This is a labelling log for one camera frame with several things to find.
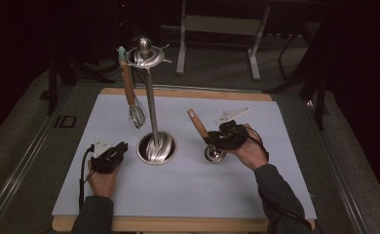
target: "wooden handle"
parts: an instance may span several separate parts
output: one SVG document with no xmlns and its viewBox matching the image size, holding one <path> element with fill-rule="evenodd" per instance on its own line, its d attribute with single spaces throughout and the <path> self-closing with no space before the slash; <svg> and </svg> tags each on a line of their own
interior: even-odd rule
<svg viewBox="0 0 380 234">
<path fill-rule="evenodd" d="M 197 114 L 194 112 L 194 110 L 189 109 L 187 110 L 187 113 L 189 114 L 191 122 L 193 122 L 193 125 L 196 128 L 197 132 L 199 132 L 200 136 L 202 136 L 203 139 L 209 138 L 208 131 L 206 130 L 205 126 L 203 125 L 202 121 L 199 119 Z"/>
<path fill-rule="evenodd" d="M 127 103 L 132 106 L 135 105 L 135 93 L 133 86 L 133 77 L 130 67 L 125 61 L 120 61 L 121 68 L 123 69 L 124 91 L 126 93 Z"/>
</svg>

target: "chrome base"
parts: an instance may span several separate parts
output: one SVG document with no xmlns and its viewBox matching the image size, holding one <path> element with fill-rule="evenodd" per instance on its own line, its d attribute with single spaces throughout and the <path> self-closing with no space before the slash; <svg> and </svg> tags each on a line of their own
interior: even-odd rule
<svg viewBox="0 0 380 234">
<path fill-rule="evenodd" d="M 209 144 L 205 149 L 205 158 L 212 163 L 218 163 L 224 159 L 226 152 L 216 149 L 214 145 Z"/>
<path fill-rule="evenodd" d="M 174 158 L 177 152 L 177 141 L 166 132 L 158 132 L 158 142 L 154 141 L 153 134 L 142 137 L 137 144 L 139 159 L 148 165 L 163 165 Z"/>
</svg>

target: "white paper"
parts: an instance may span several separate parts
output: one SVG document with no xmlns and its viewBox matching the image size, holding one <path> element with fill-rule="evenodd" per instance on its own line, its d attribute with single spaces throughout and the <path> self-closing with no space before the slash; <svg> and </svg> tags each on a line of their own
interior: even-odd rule
<svg viewBox="0 0 380 234">
<path fill-rule="evenodd" d="M 273 101 L 228 100 L 187 97 L 155 97 L 159 131 L 177 141 L 175 157 L 162 166 L 143 163 L 136 154 L 139 140 L 151 132 L 146 97 L 139 97 L 147 113 L 140 130 L 129 125 L 125 96 L 99 95 L 86 130 L 57 198 L 53 215 L 78 214 L 78 180 L 82 157 L 99 137 L 117 144 L 125 141 L 125 154 L 114 194 L 114 215 L 265 218 L 253 172 L 232 154 L 219 163 L 204 157 L 206 144 L 194 128 L 187 110 L 192 108 L 208 131 L 217 131 L 215 120 L 223 110 L 249 107 L 236 119 L 257 130 L 275 165 L 305 209 L 316 218 L 306 184 L 297 164 L 285 124 Z M 92 195 L 85 185 L 86 196 Z"/>
</svg>

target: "sleeve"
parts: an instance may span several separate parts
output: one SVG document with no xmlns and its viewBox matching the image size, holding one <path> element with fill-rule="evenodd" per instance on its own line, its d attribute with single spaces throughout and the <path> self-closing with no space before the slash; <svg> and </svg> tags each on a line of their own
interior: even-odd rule
<svg viewBox="0 0 380 234">
<path fill-rule="evenodd" d="M 263 210 L 269 219 L 268 233 L 311 233 L 308 227 L 285 214 L 275 210 L 268 202 L 277 204 L 279 208 L 300 217 L 305 216 L 302 204 L 294 195 L 289 184 L 271 164 L 264 165 L 254 171 L 259 194 L 262 197 Z"/>
<path fill-rule="evenodd" d="M 106 197 L 87 197 L 81 212 L 75 219 L 71 233 L 111 233 L 113 202 Z"/>
</svg>

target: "metal knob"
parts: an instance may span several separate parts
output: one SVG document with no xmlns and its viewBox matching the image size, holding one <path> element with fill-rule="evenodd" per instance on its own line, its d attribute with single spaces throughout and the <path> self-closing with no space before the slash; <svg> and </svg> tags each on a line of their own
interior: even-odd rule
<svg viewBox="0 0 380 234">
<path fill-rule="evenodd" d="M 146 60 L 150 59 L 154 55 L 153 45 L 150 39 L 143 37 L 138 41 L 138 50 L 141 53 L 141 57 Z"/>
</svg>

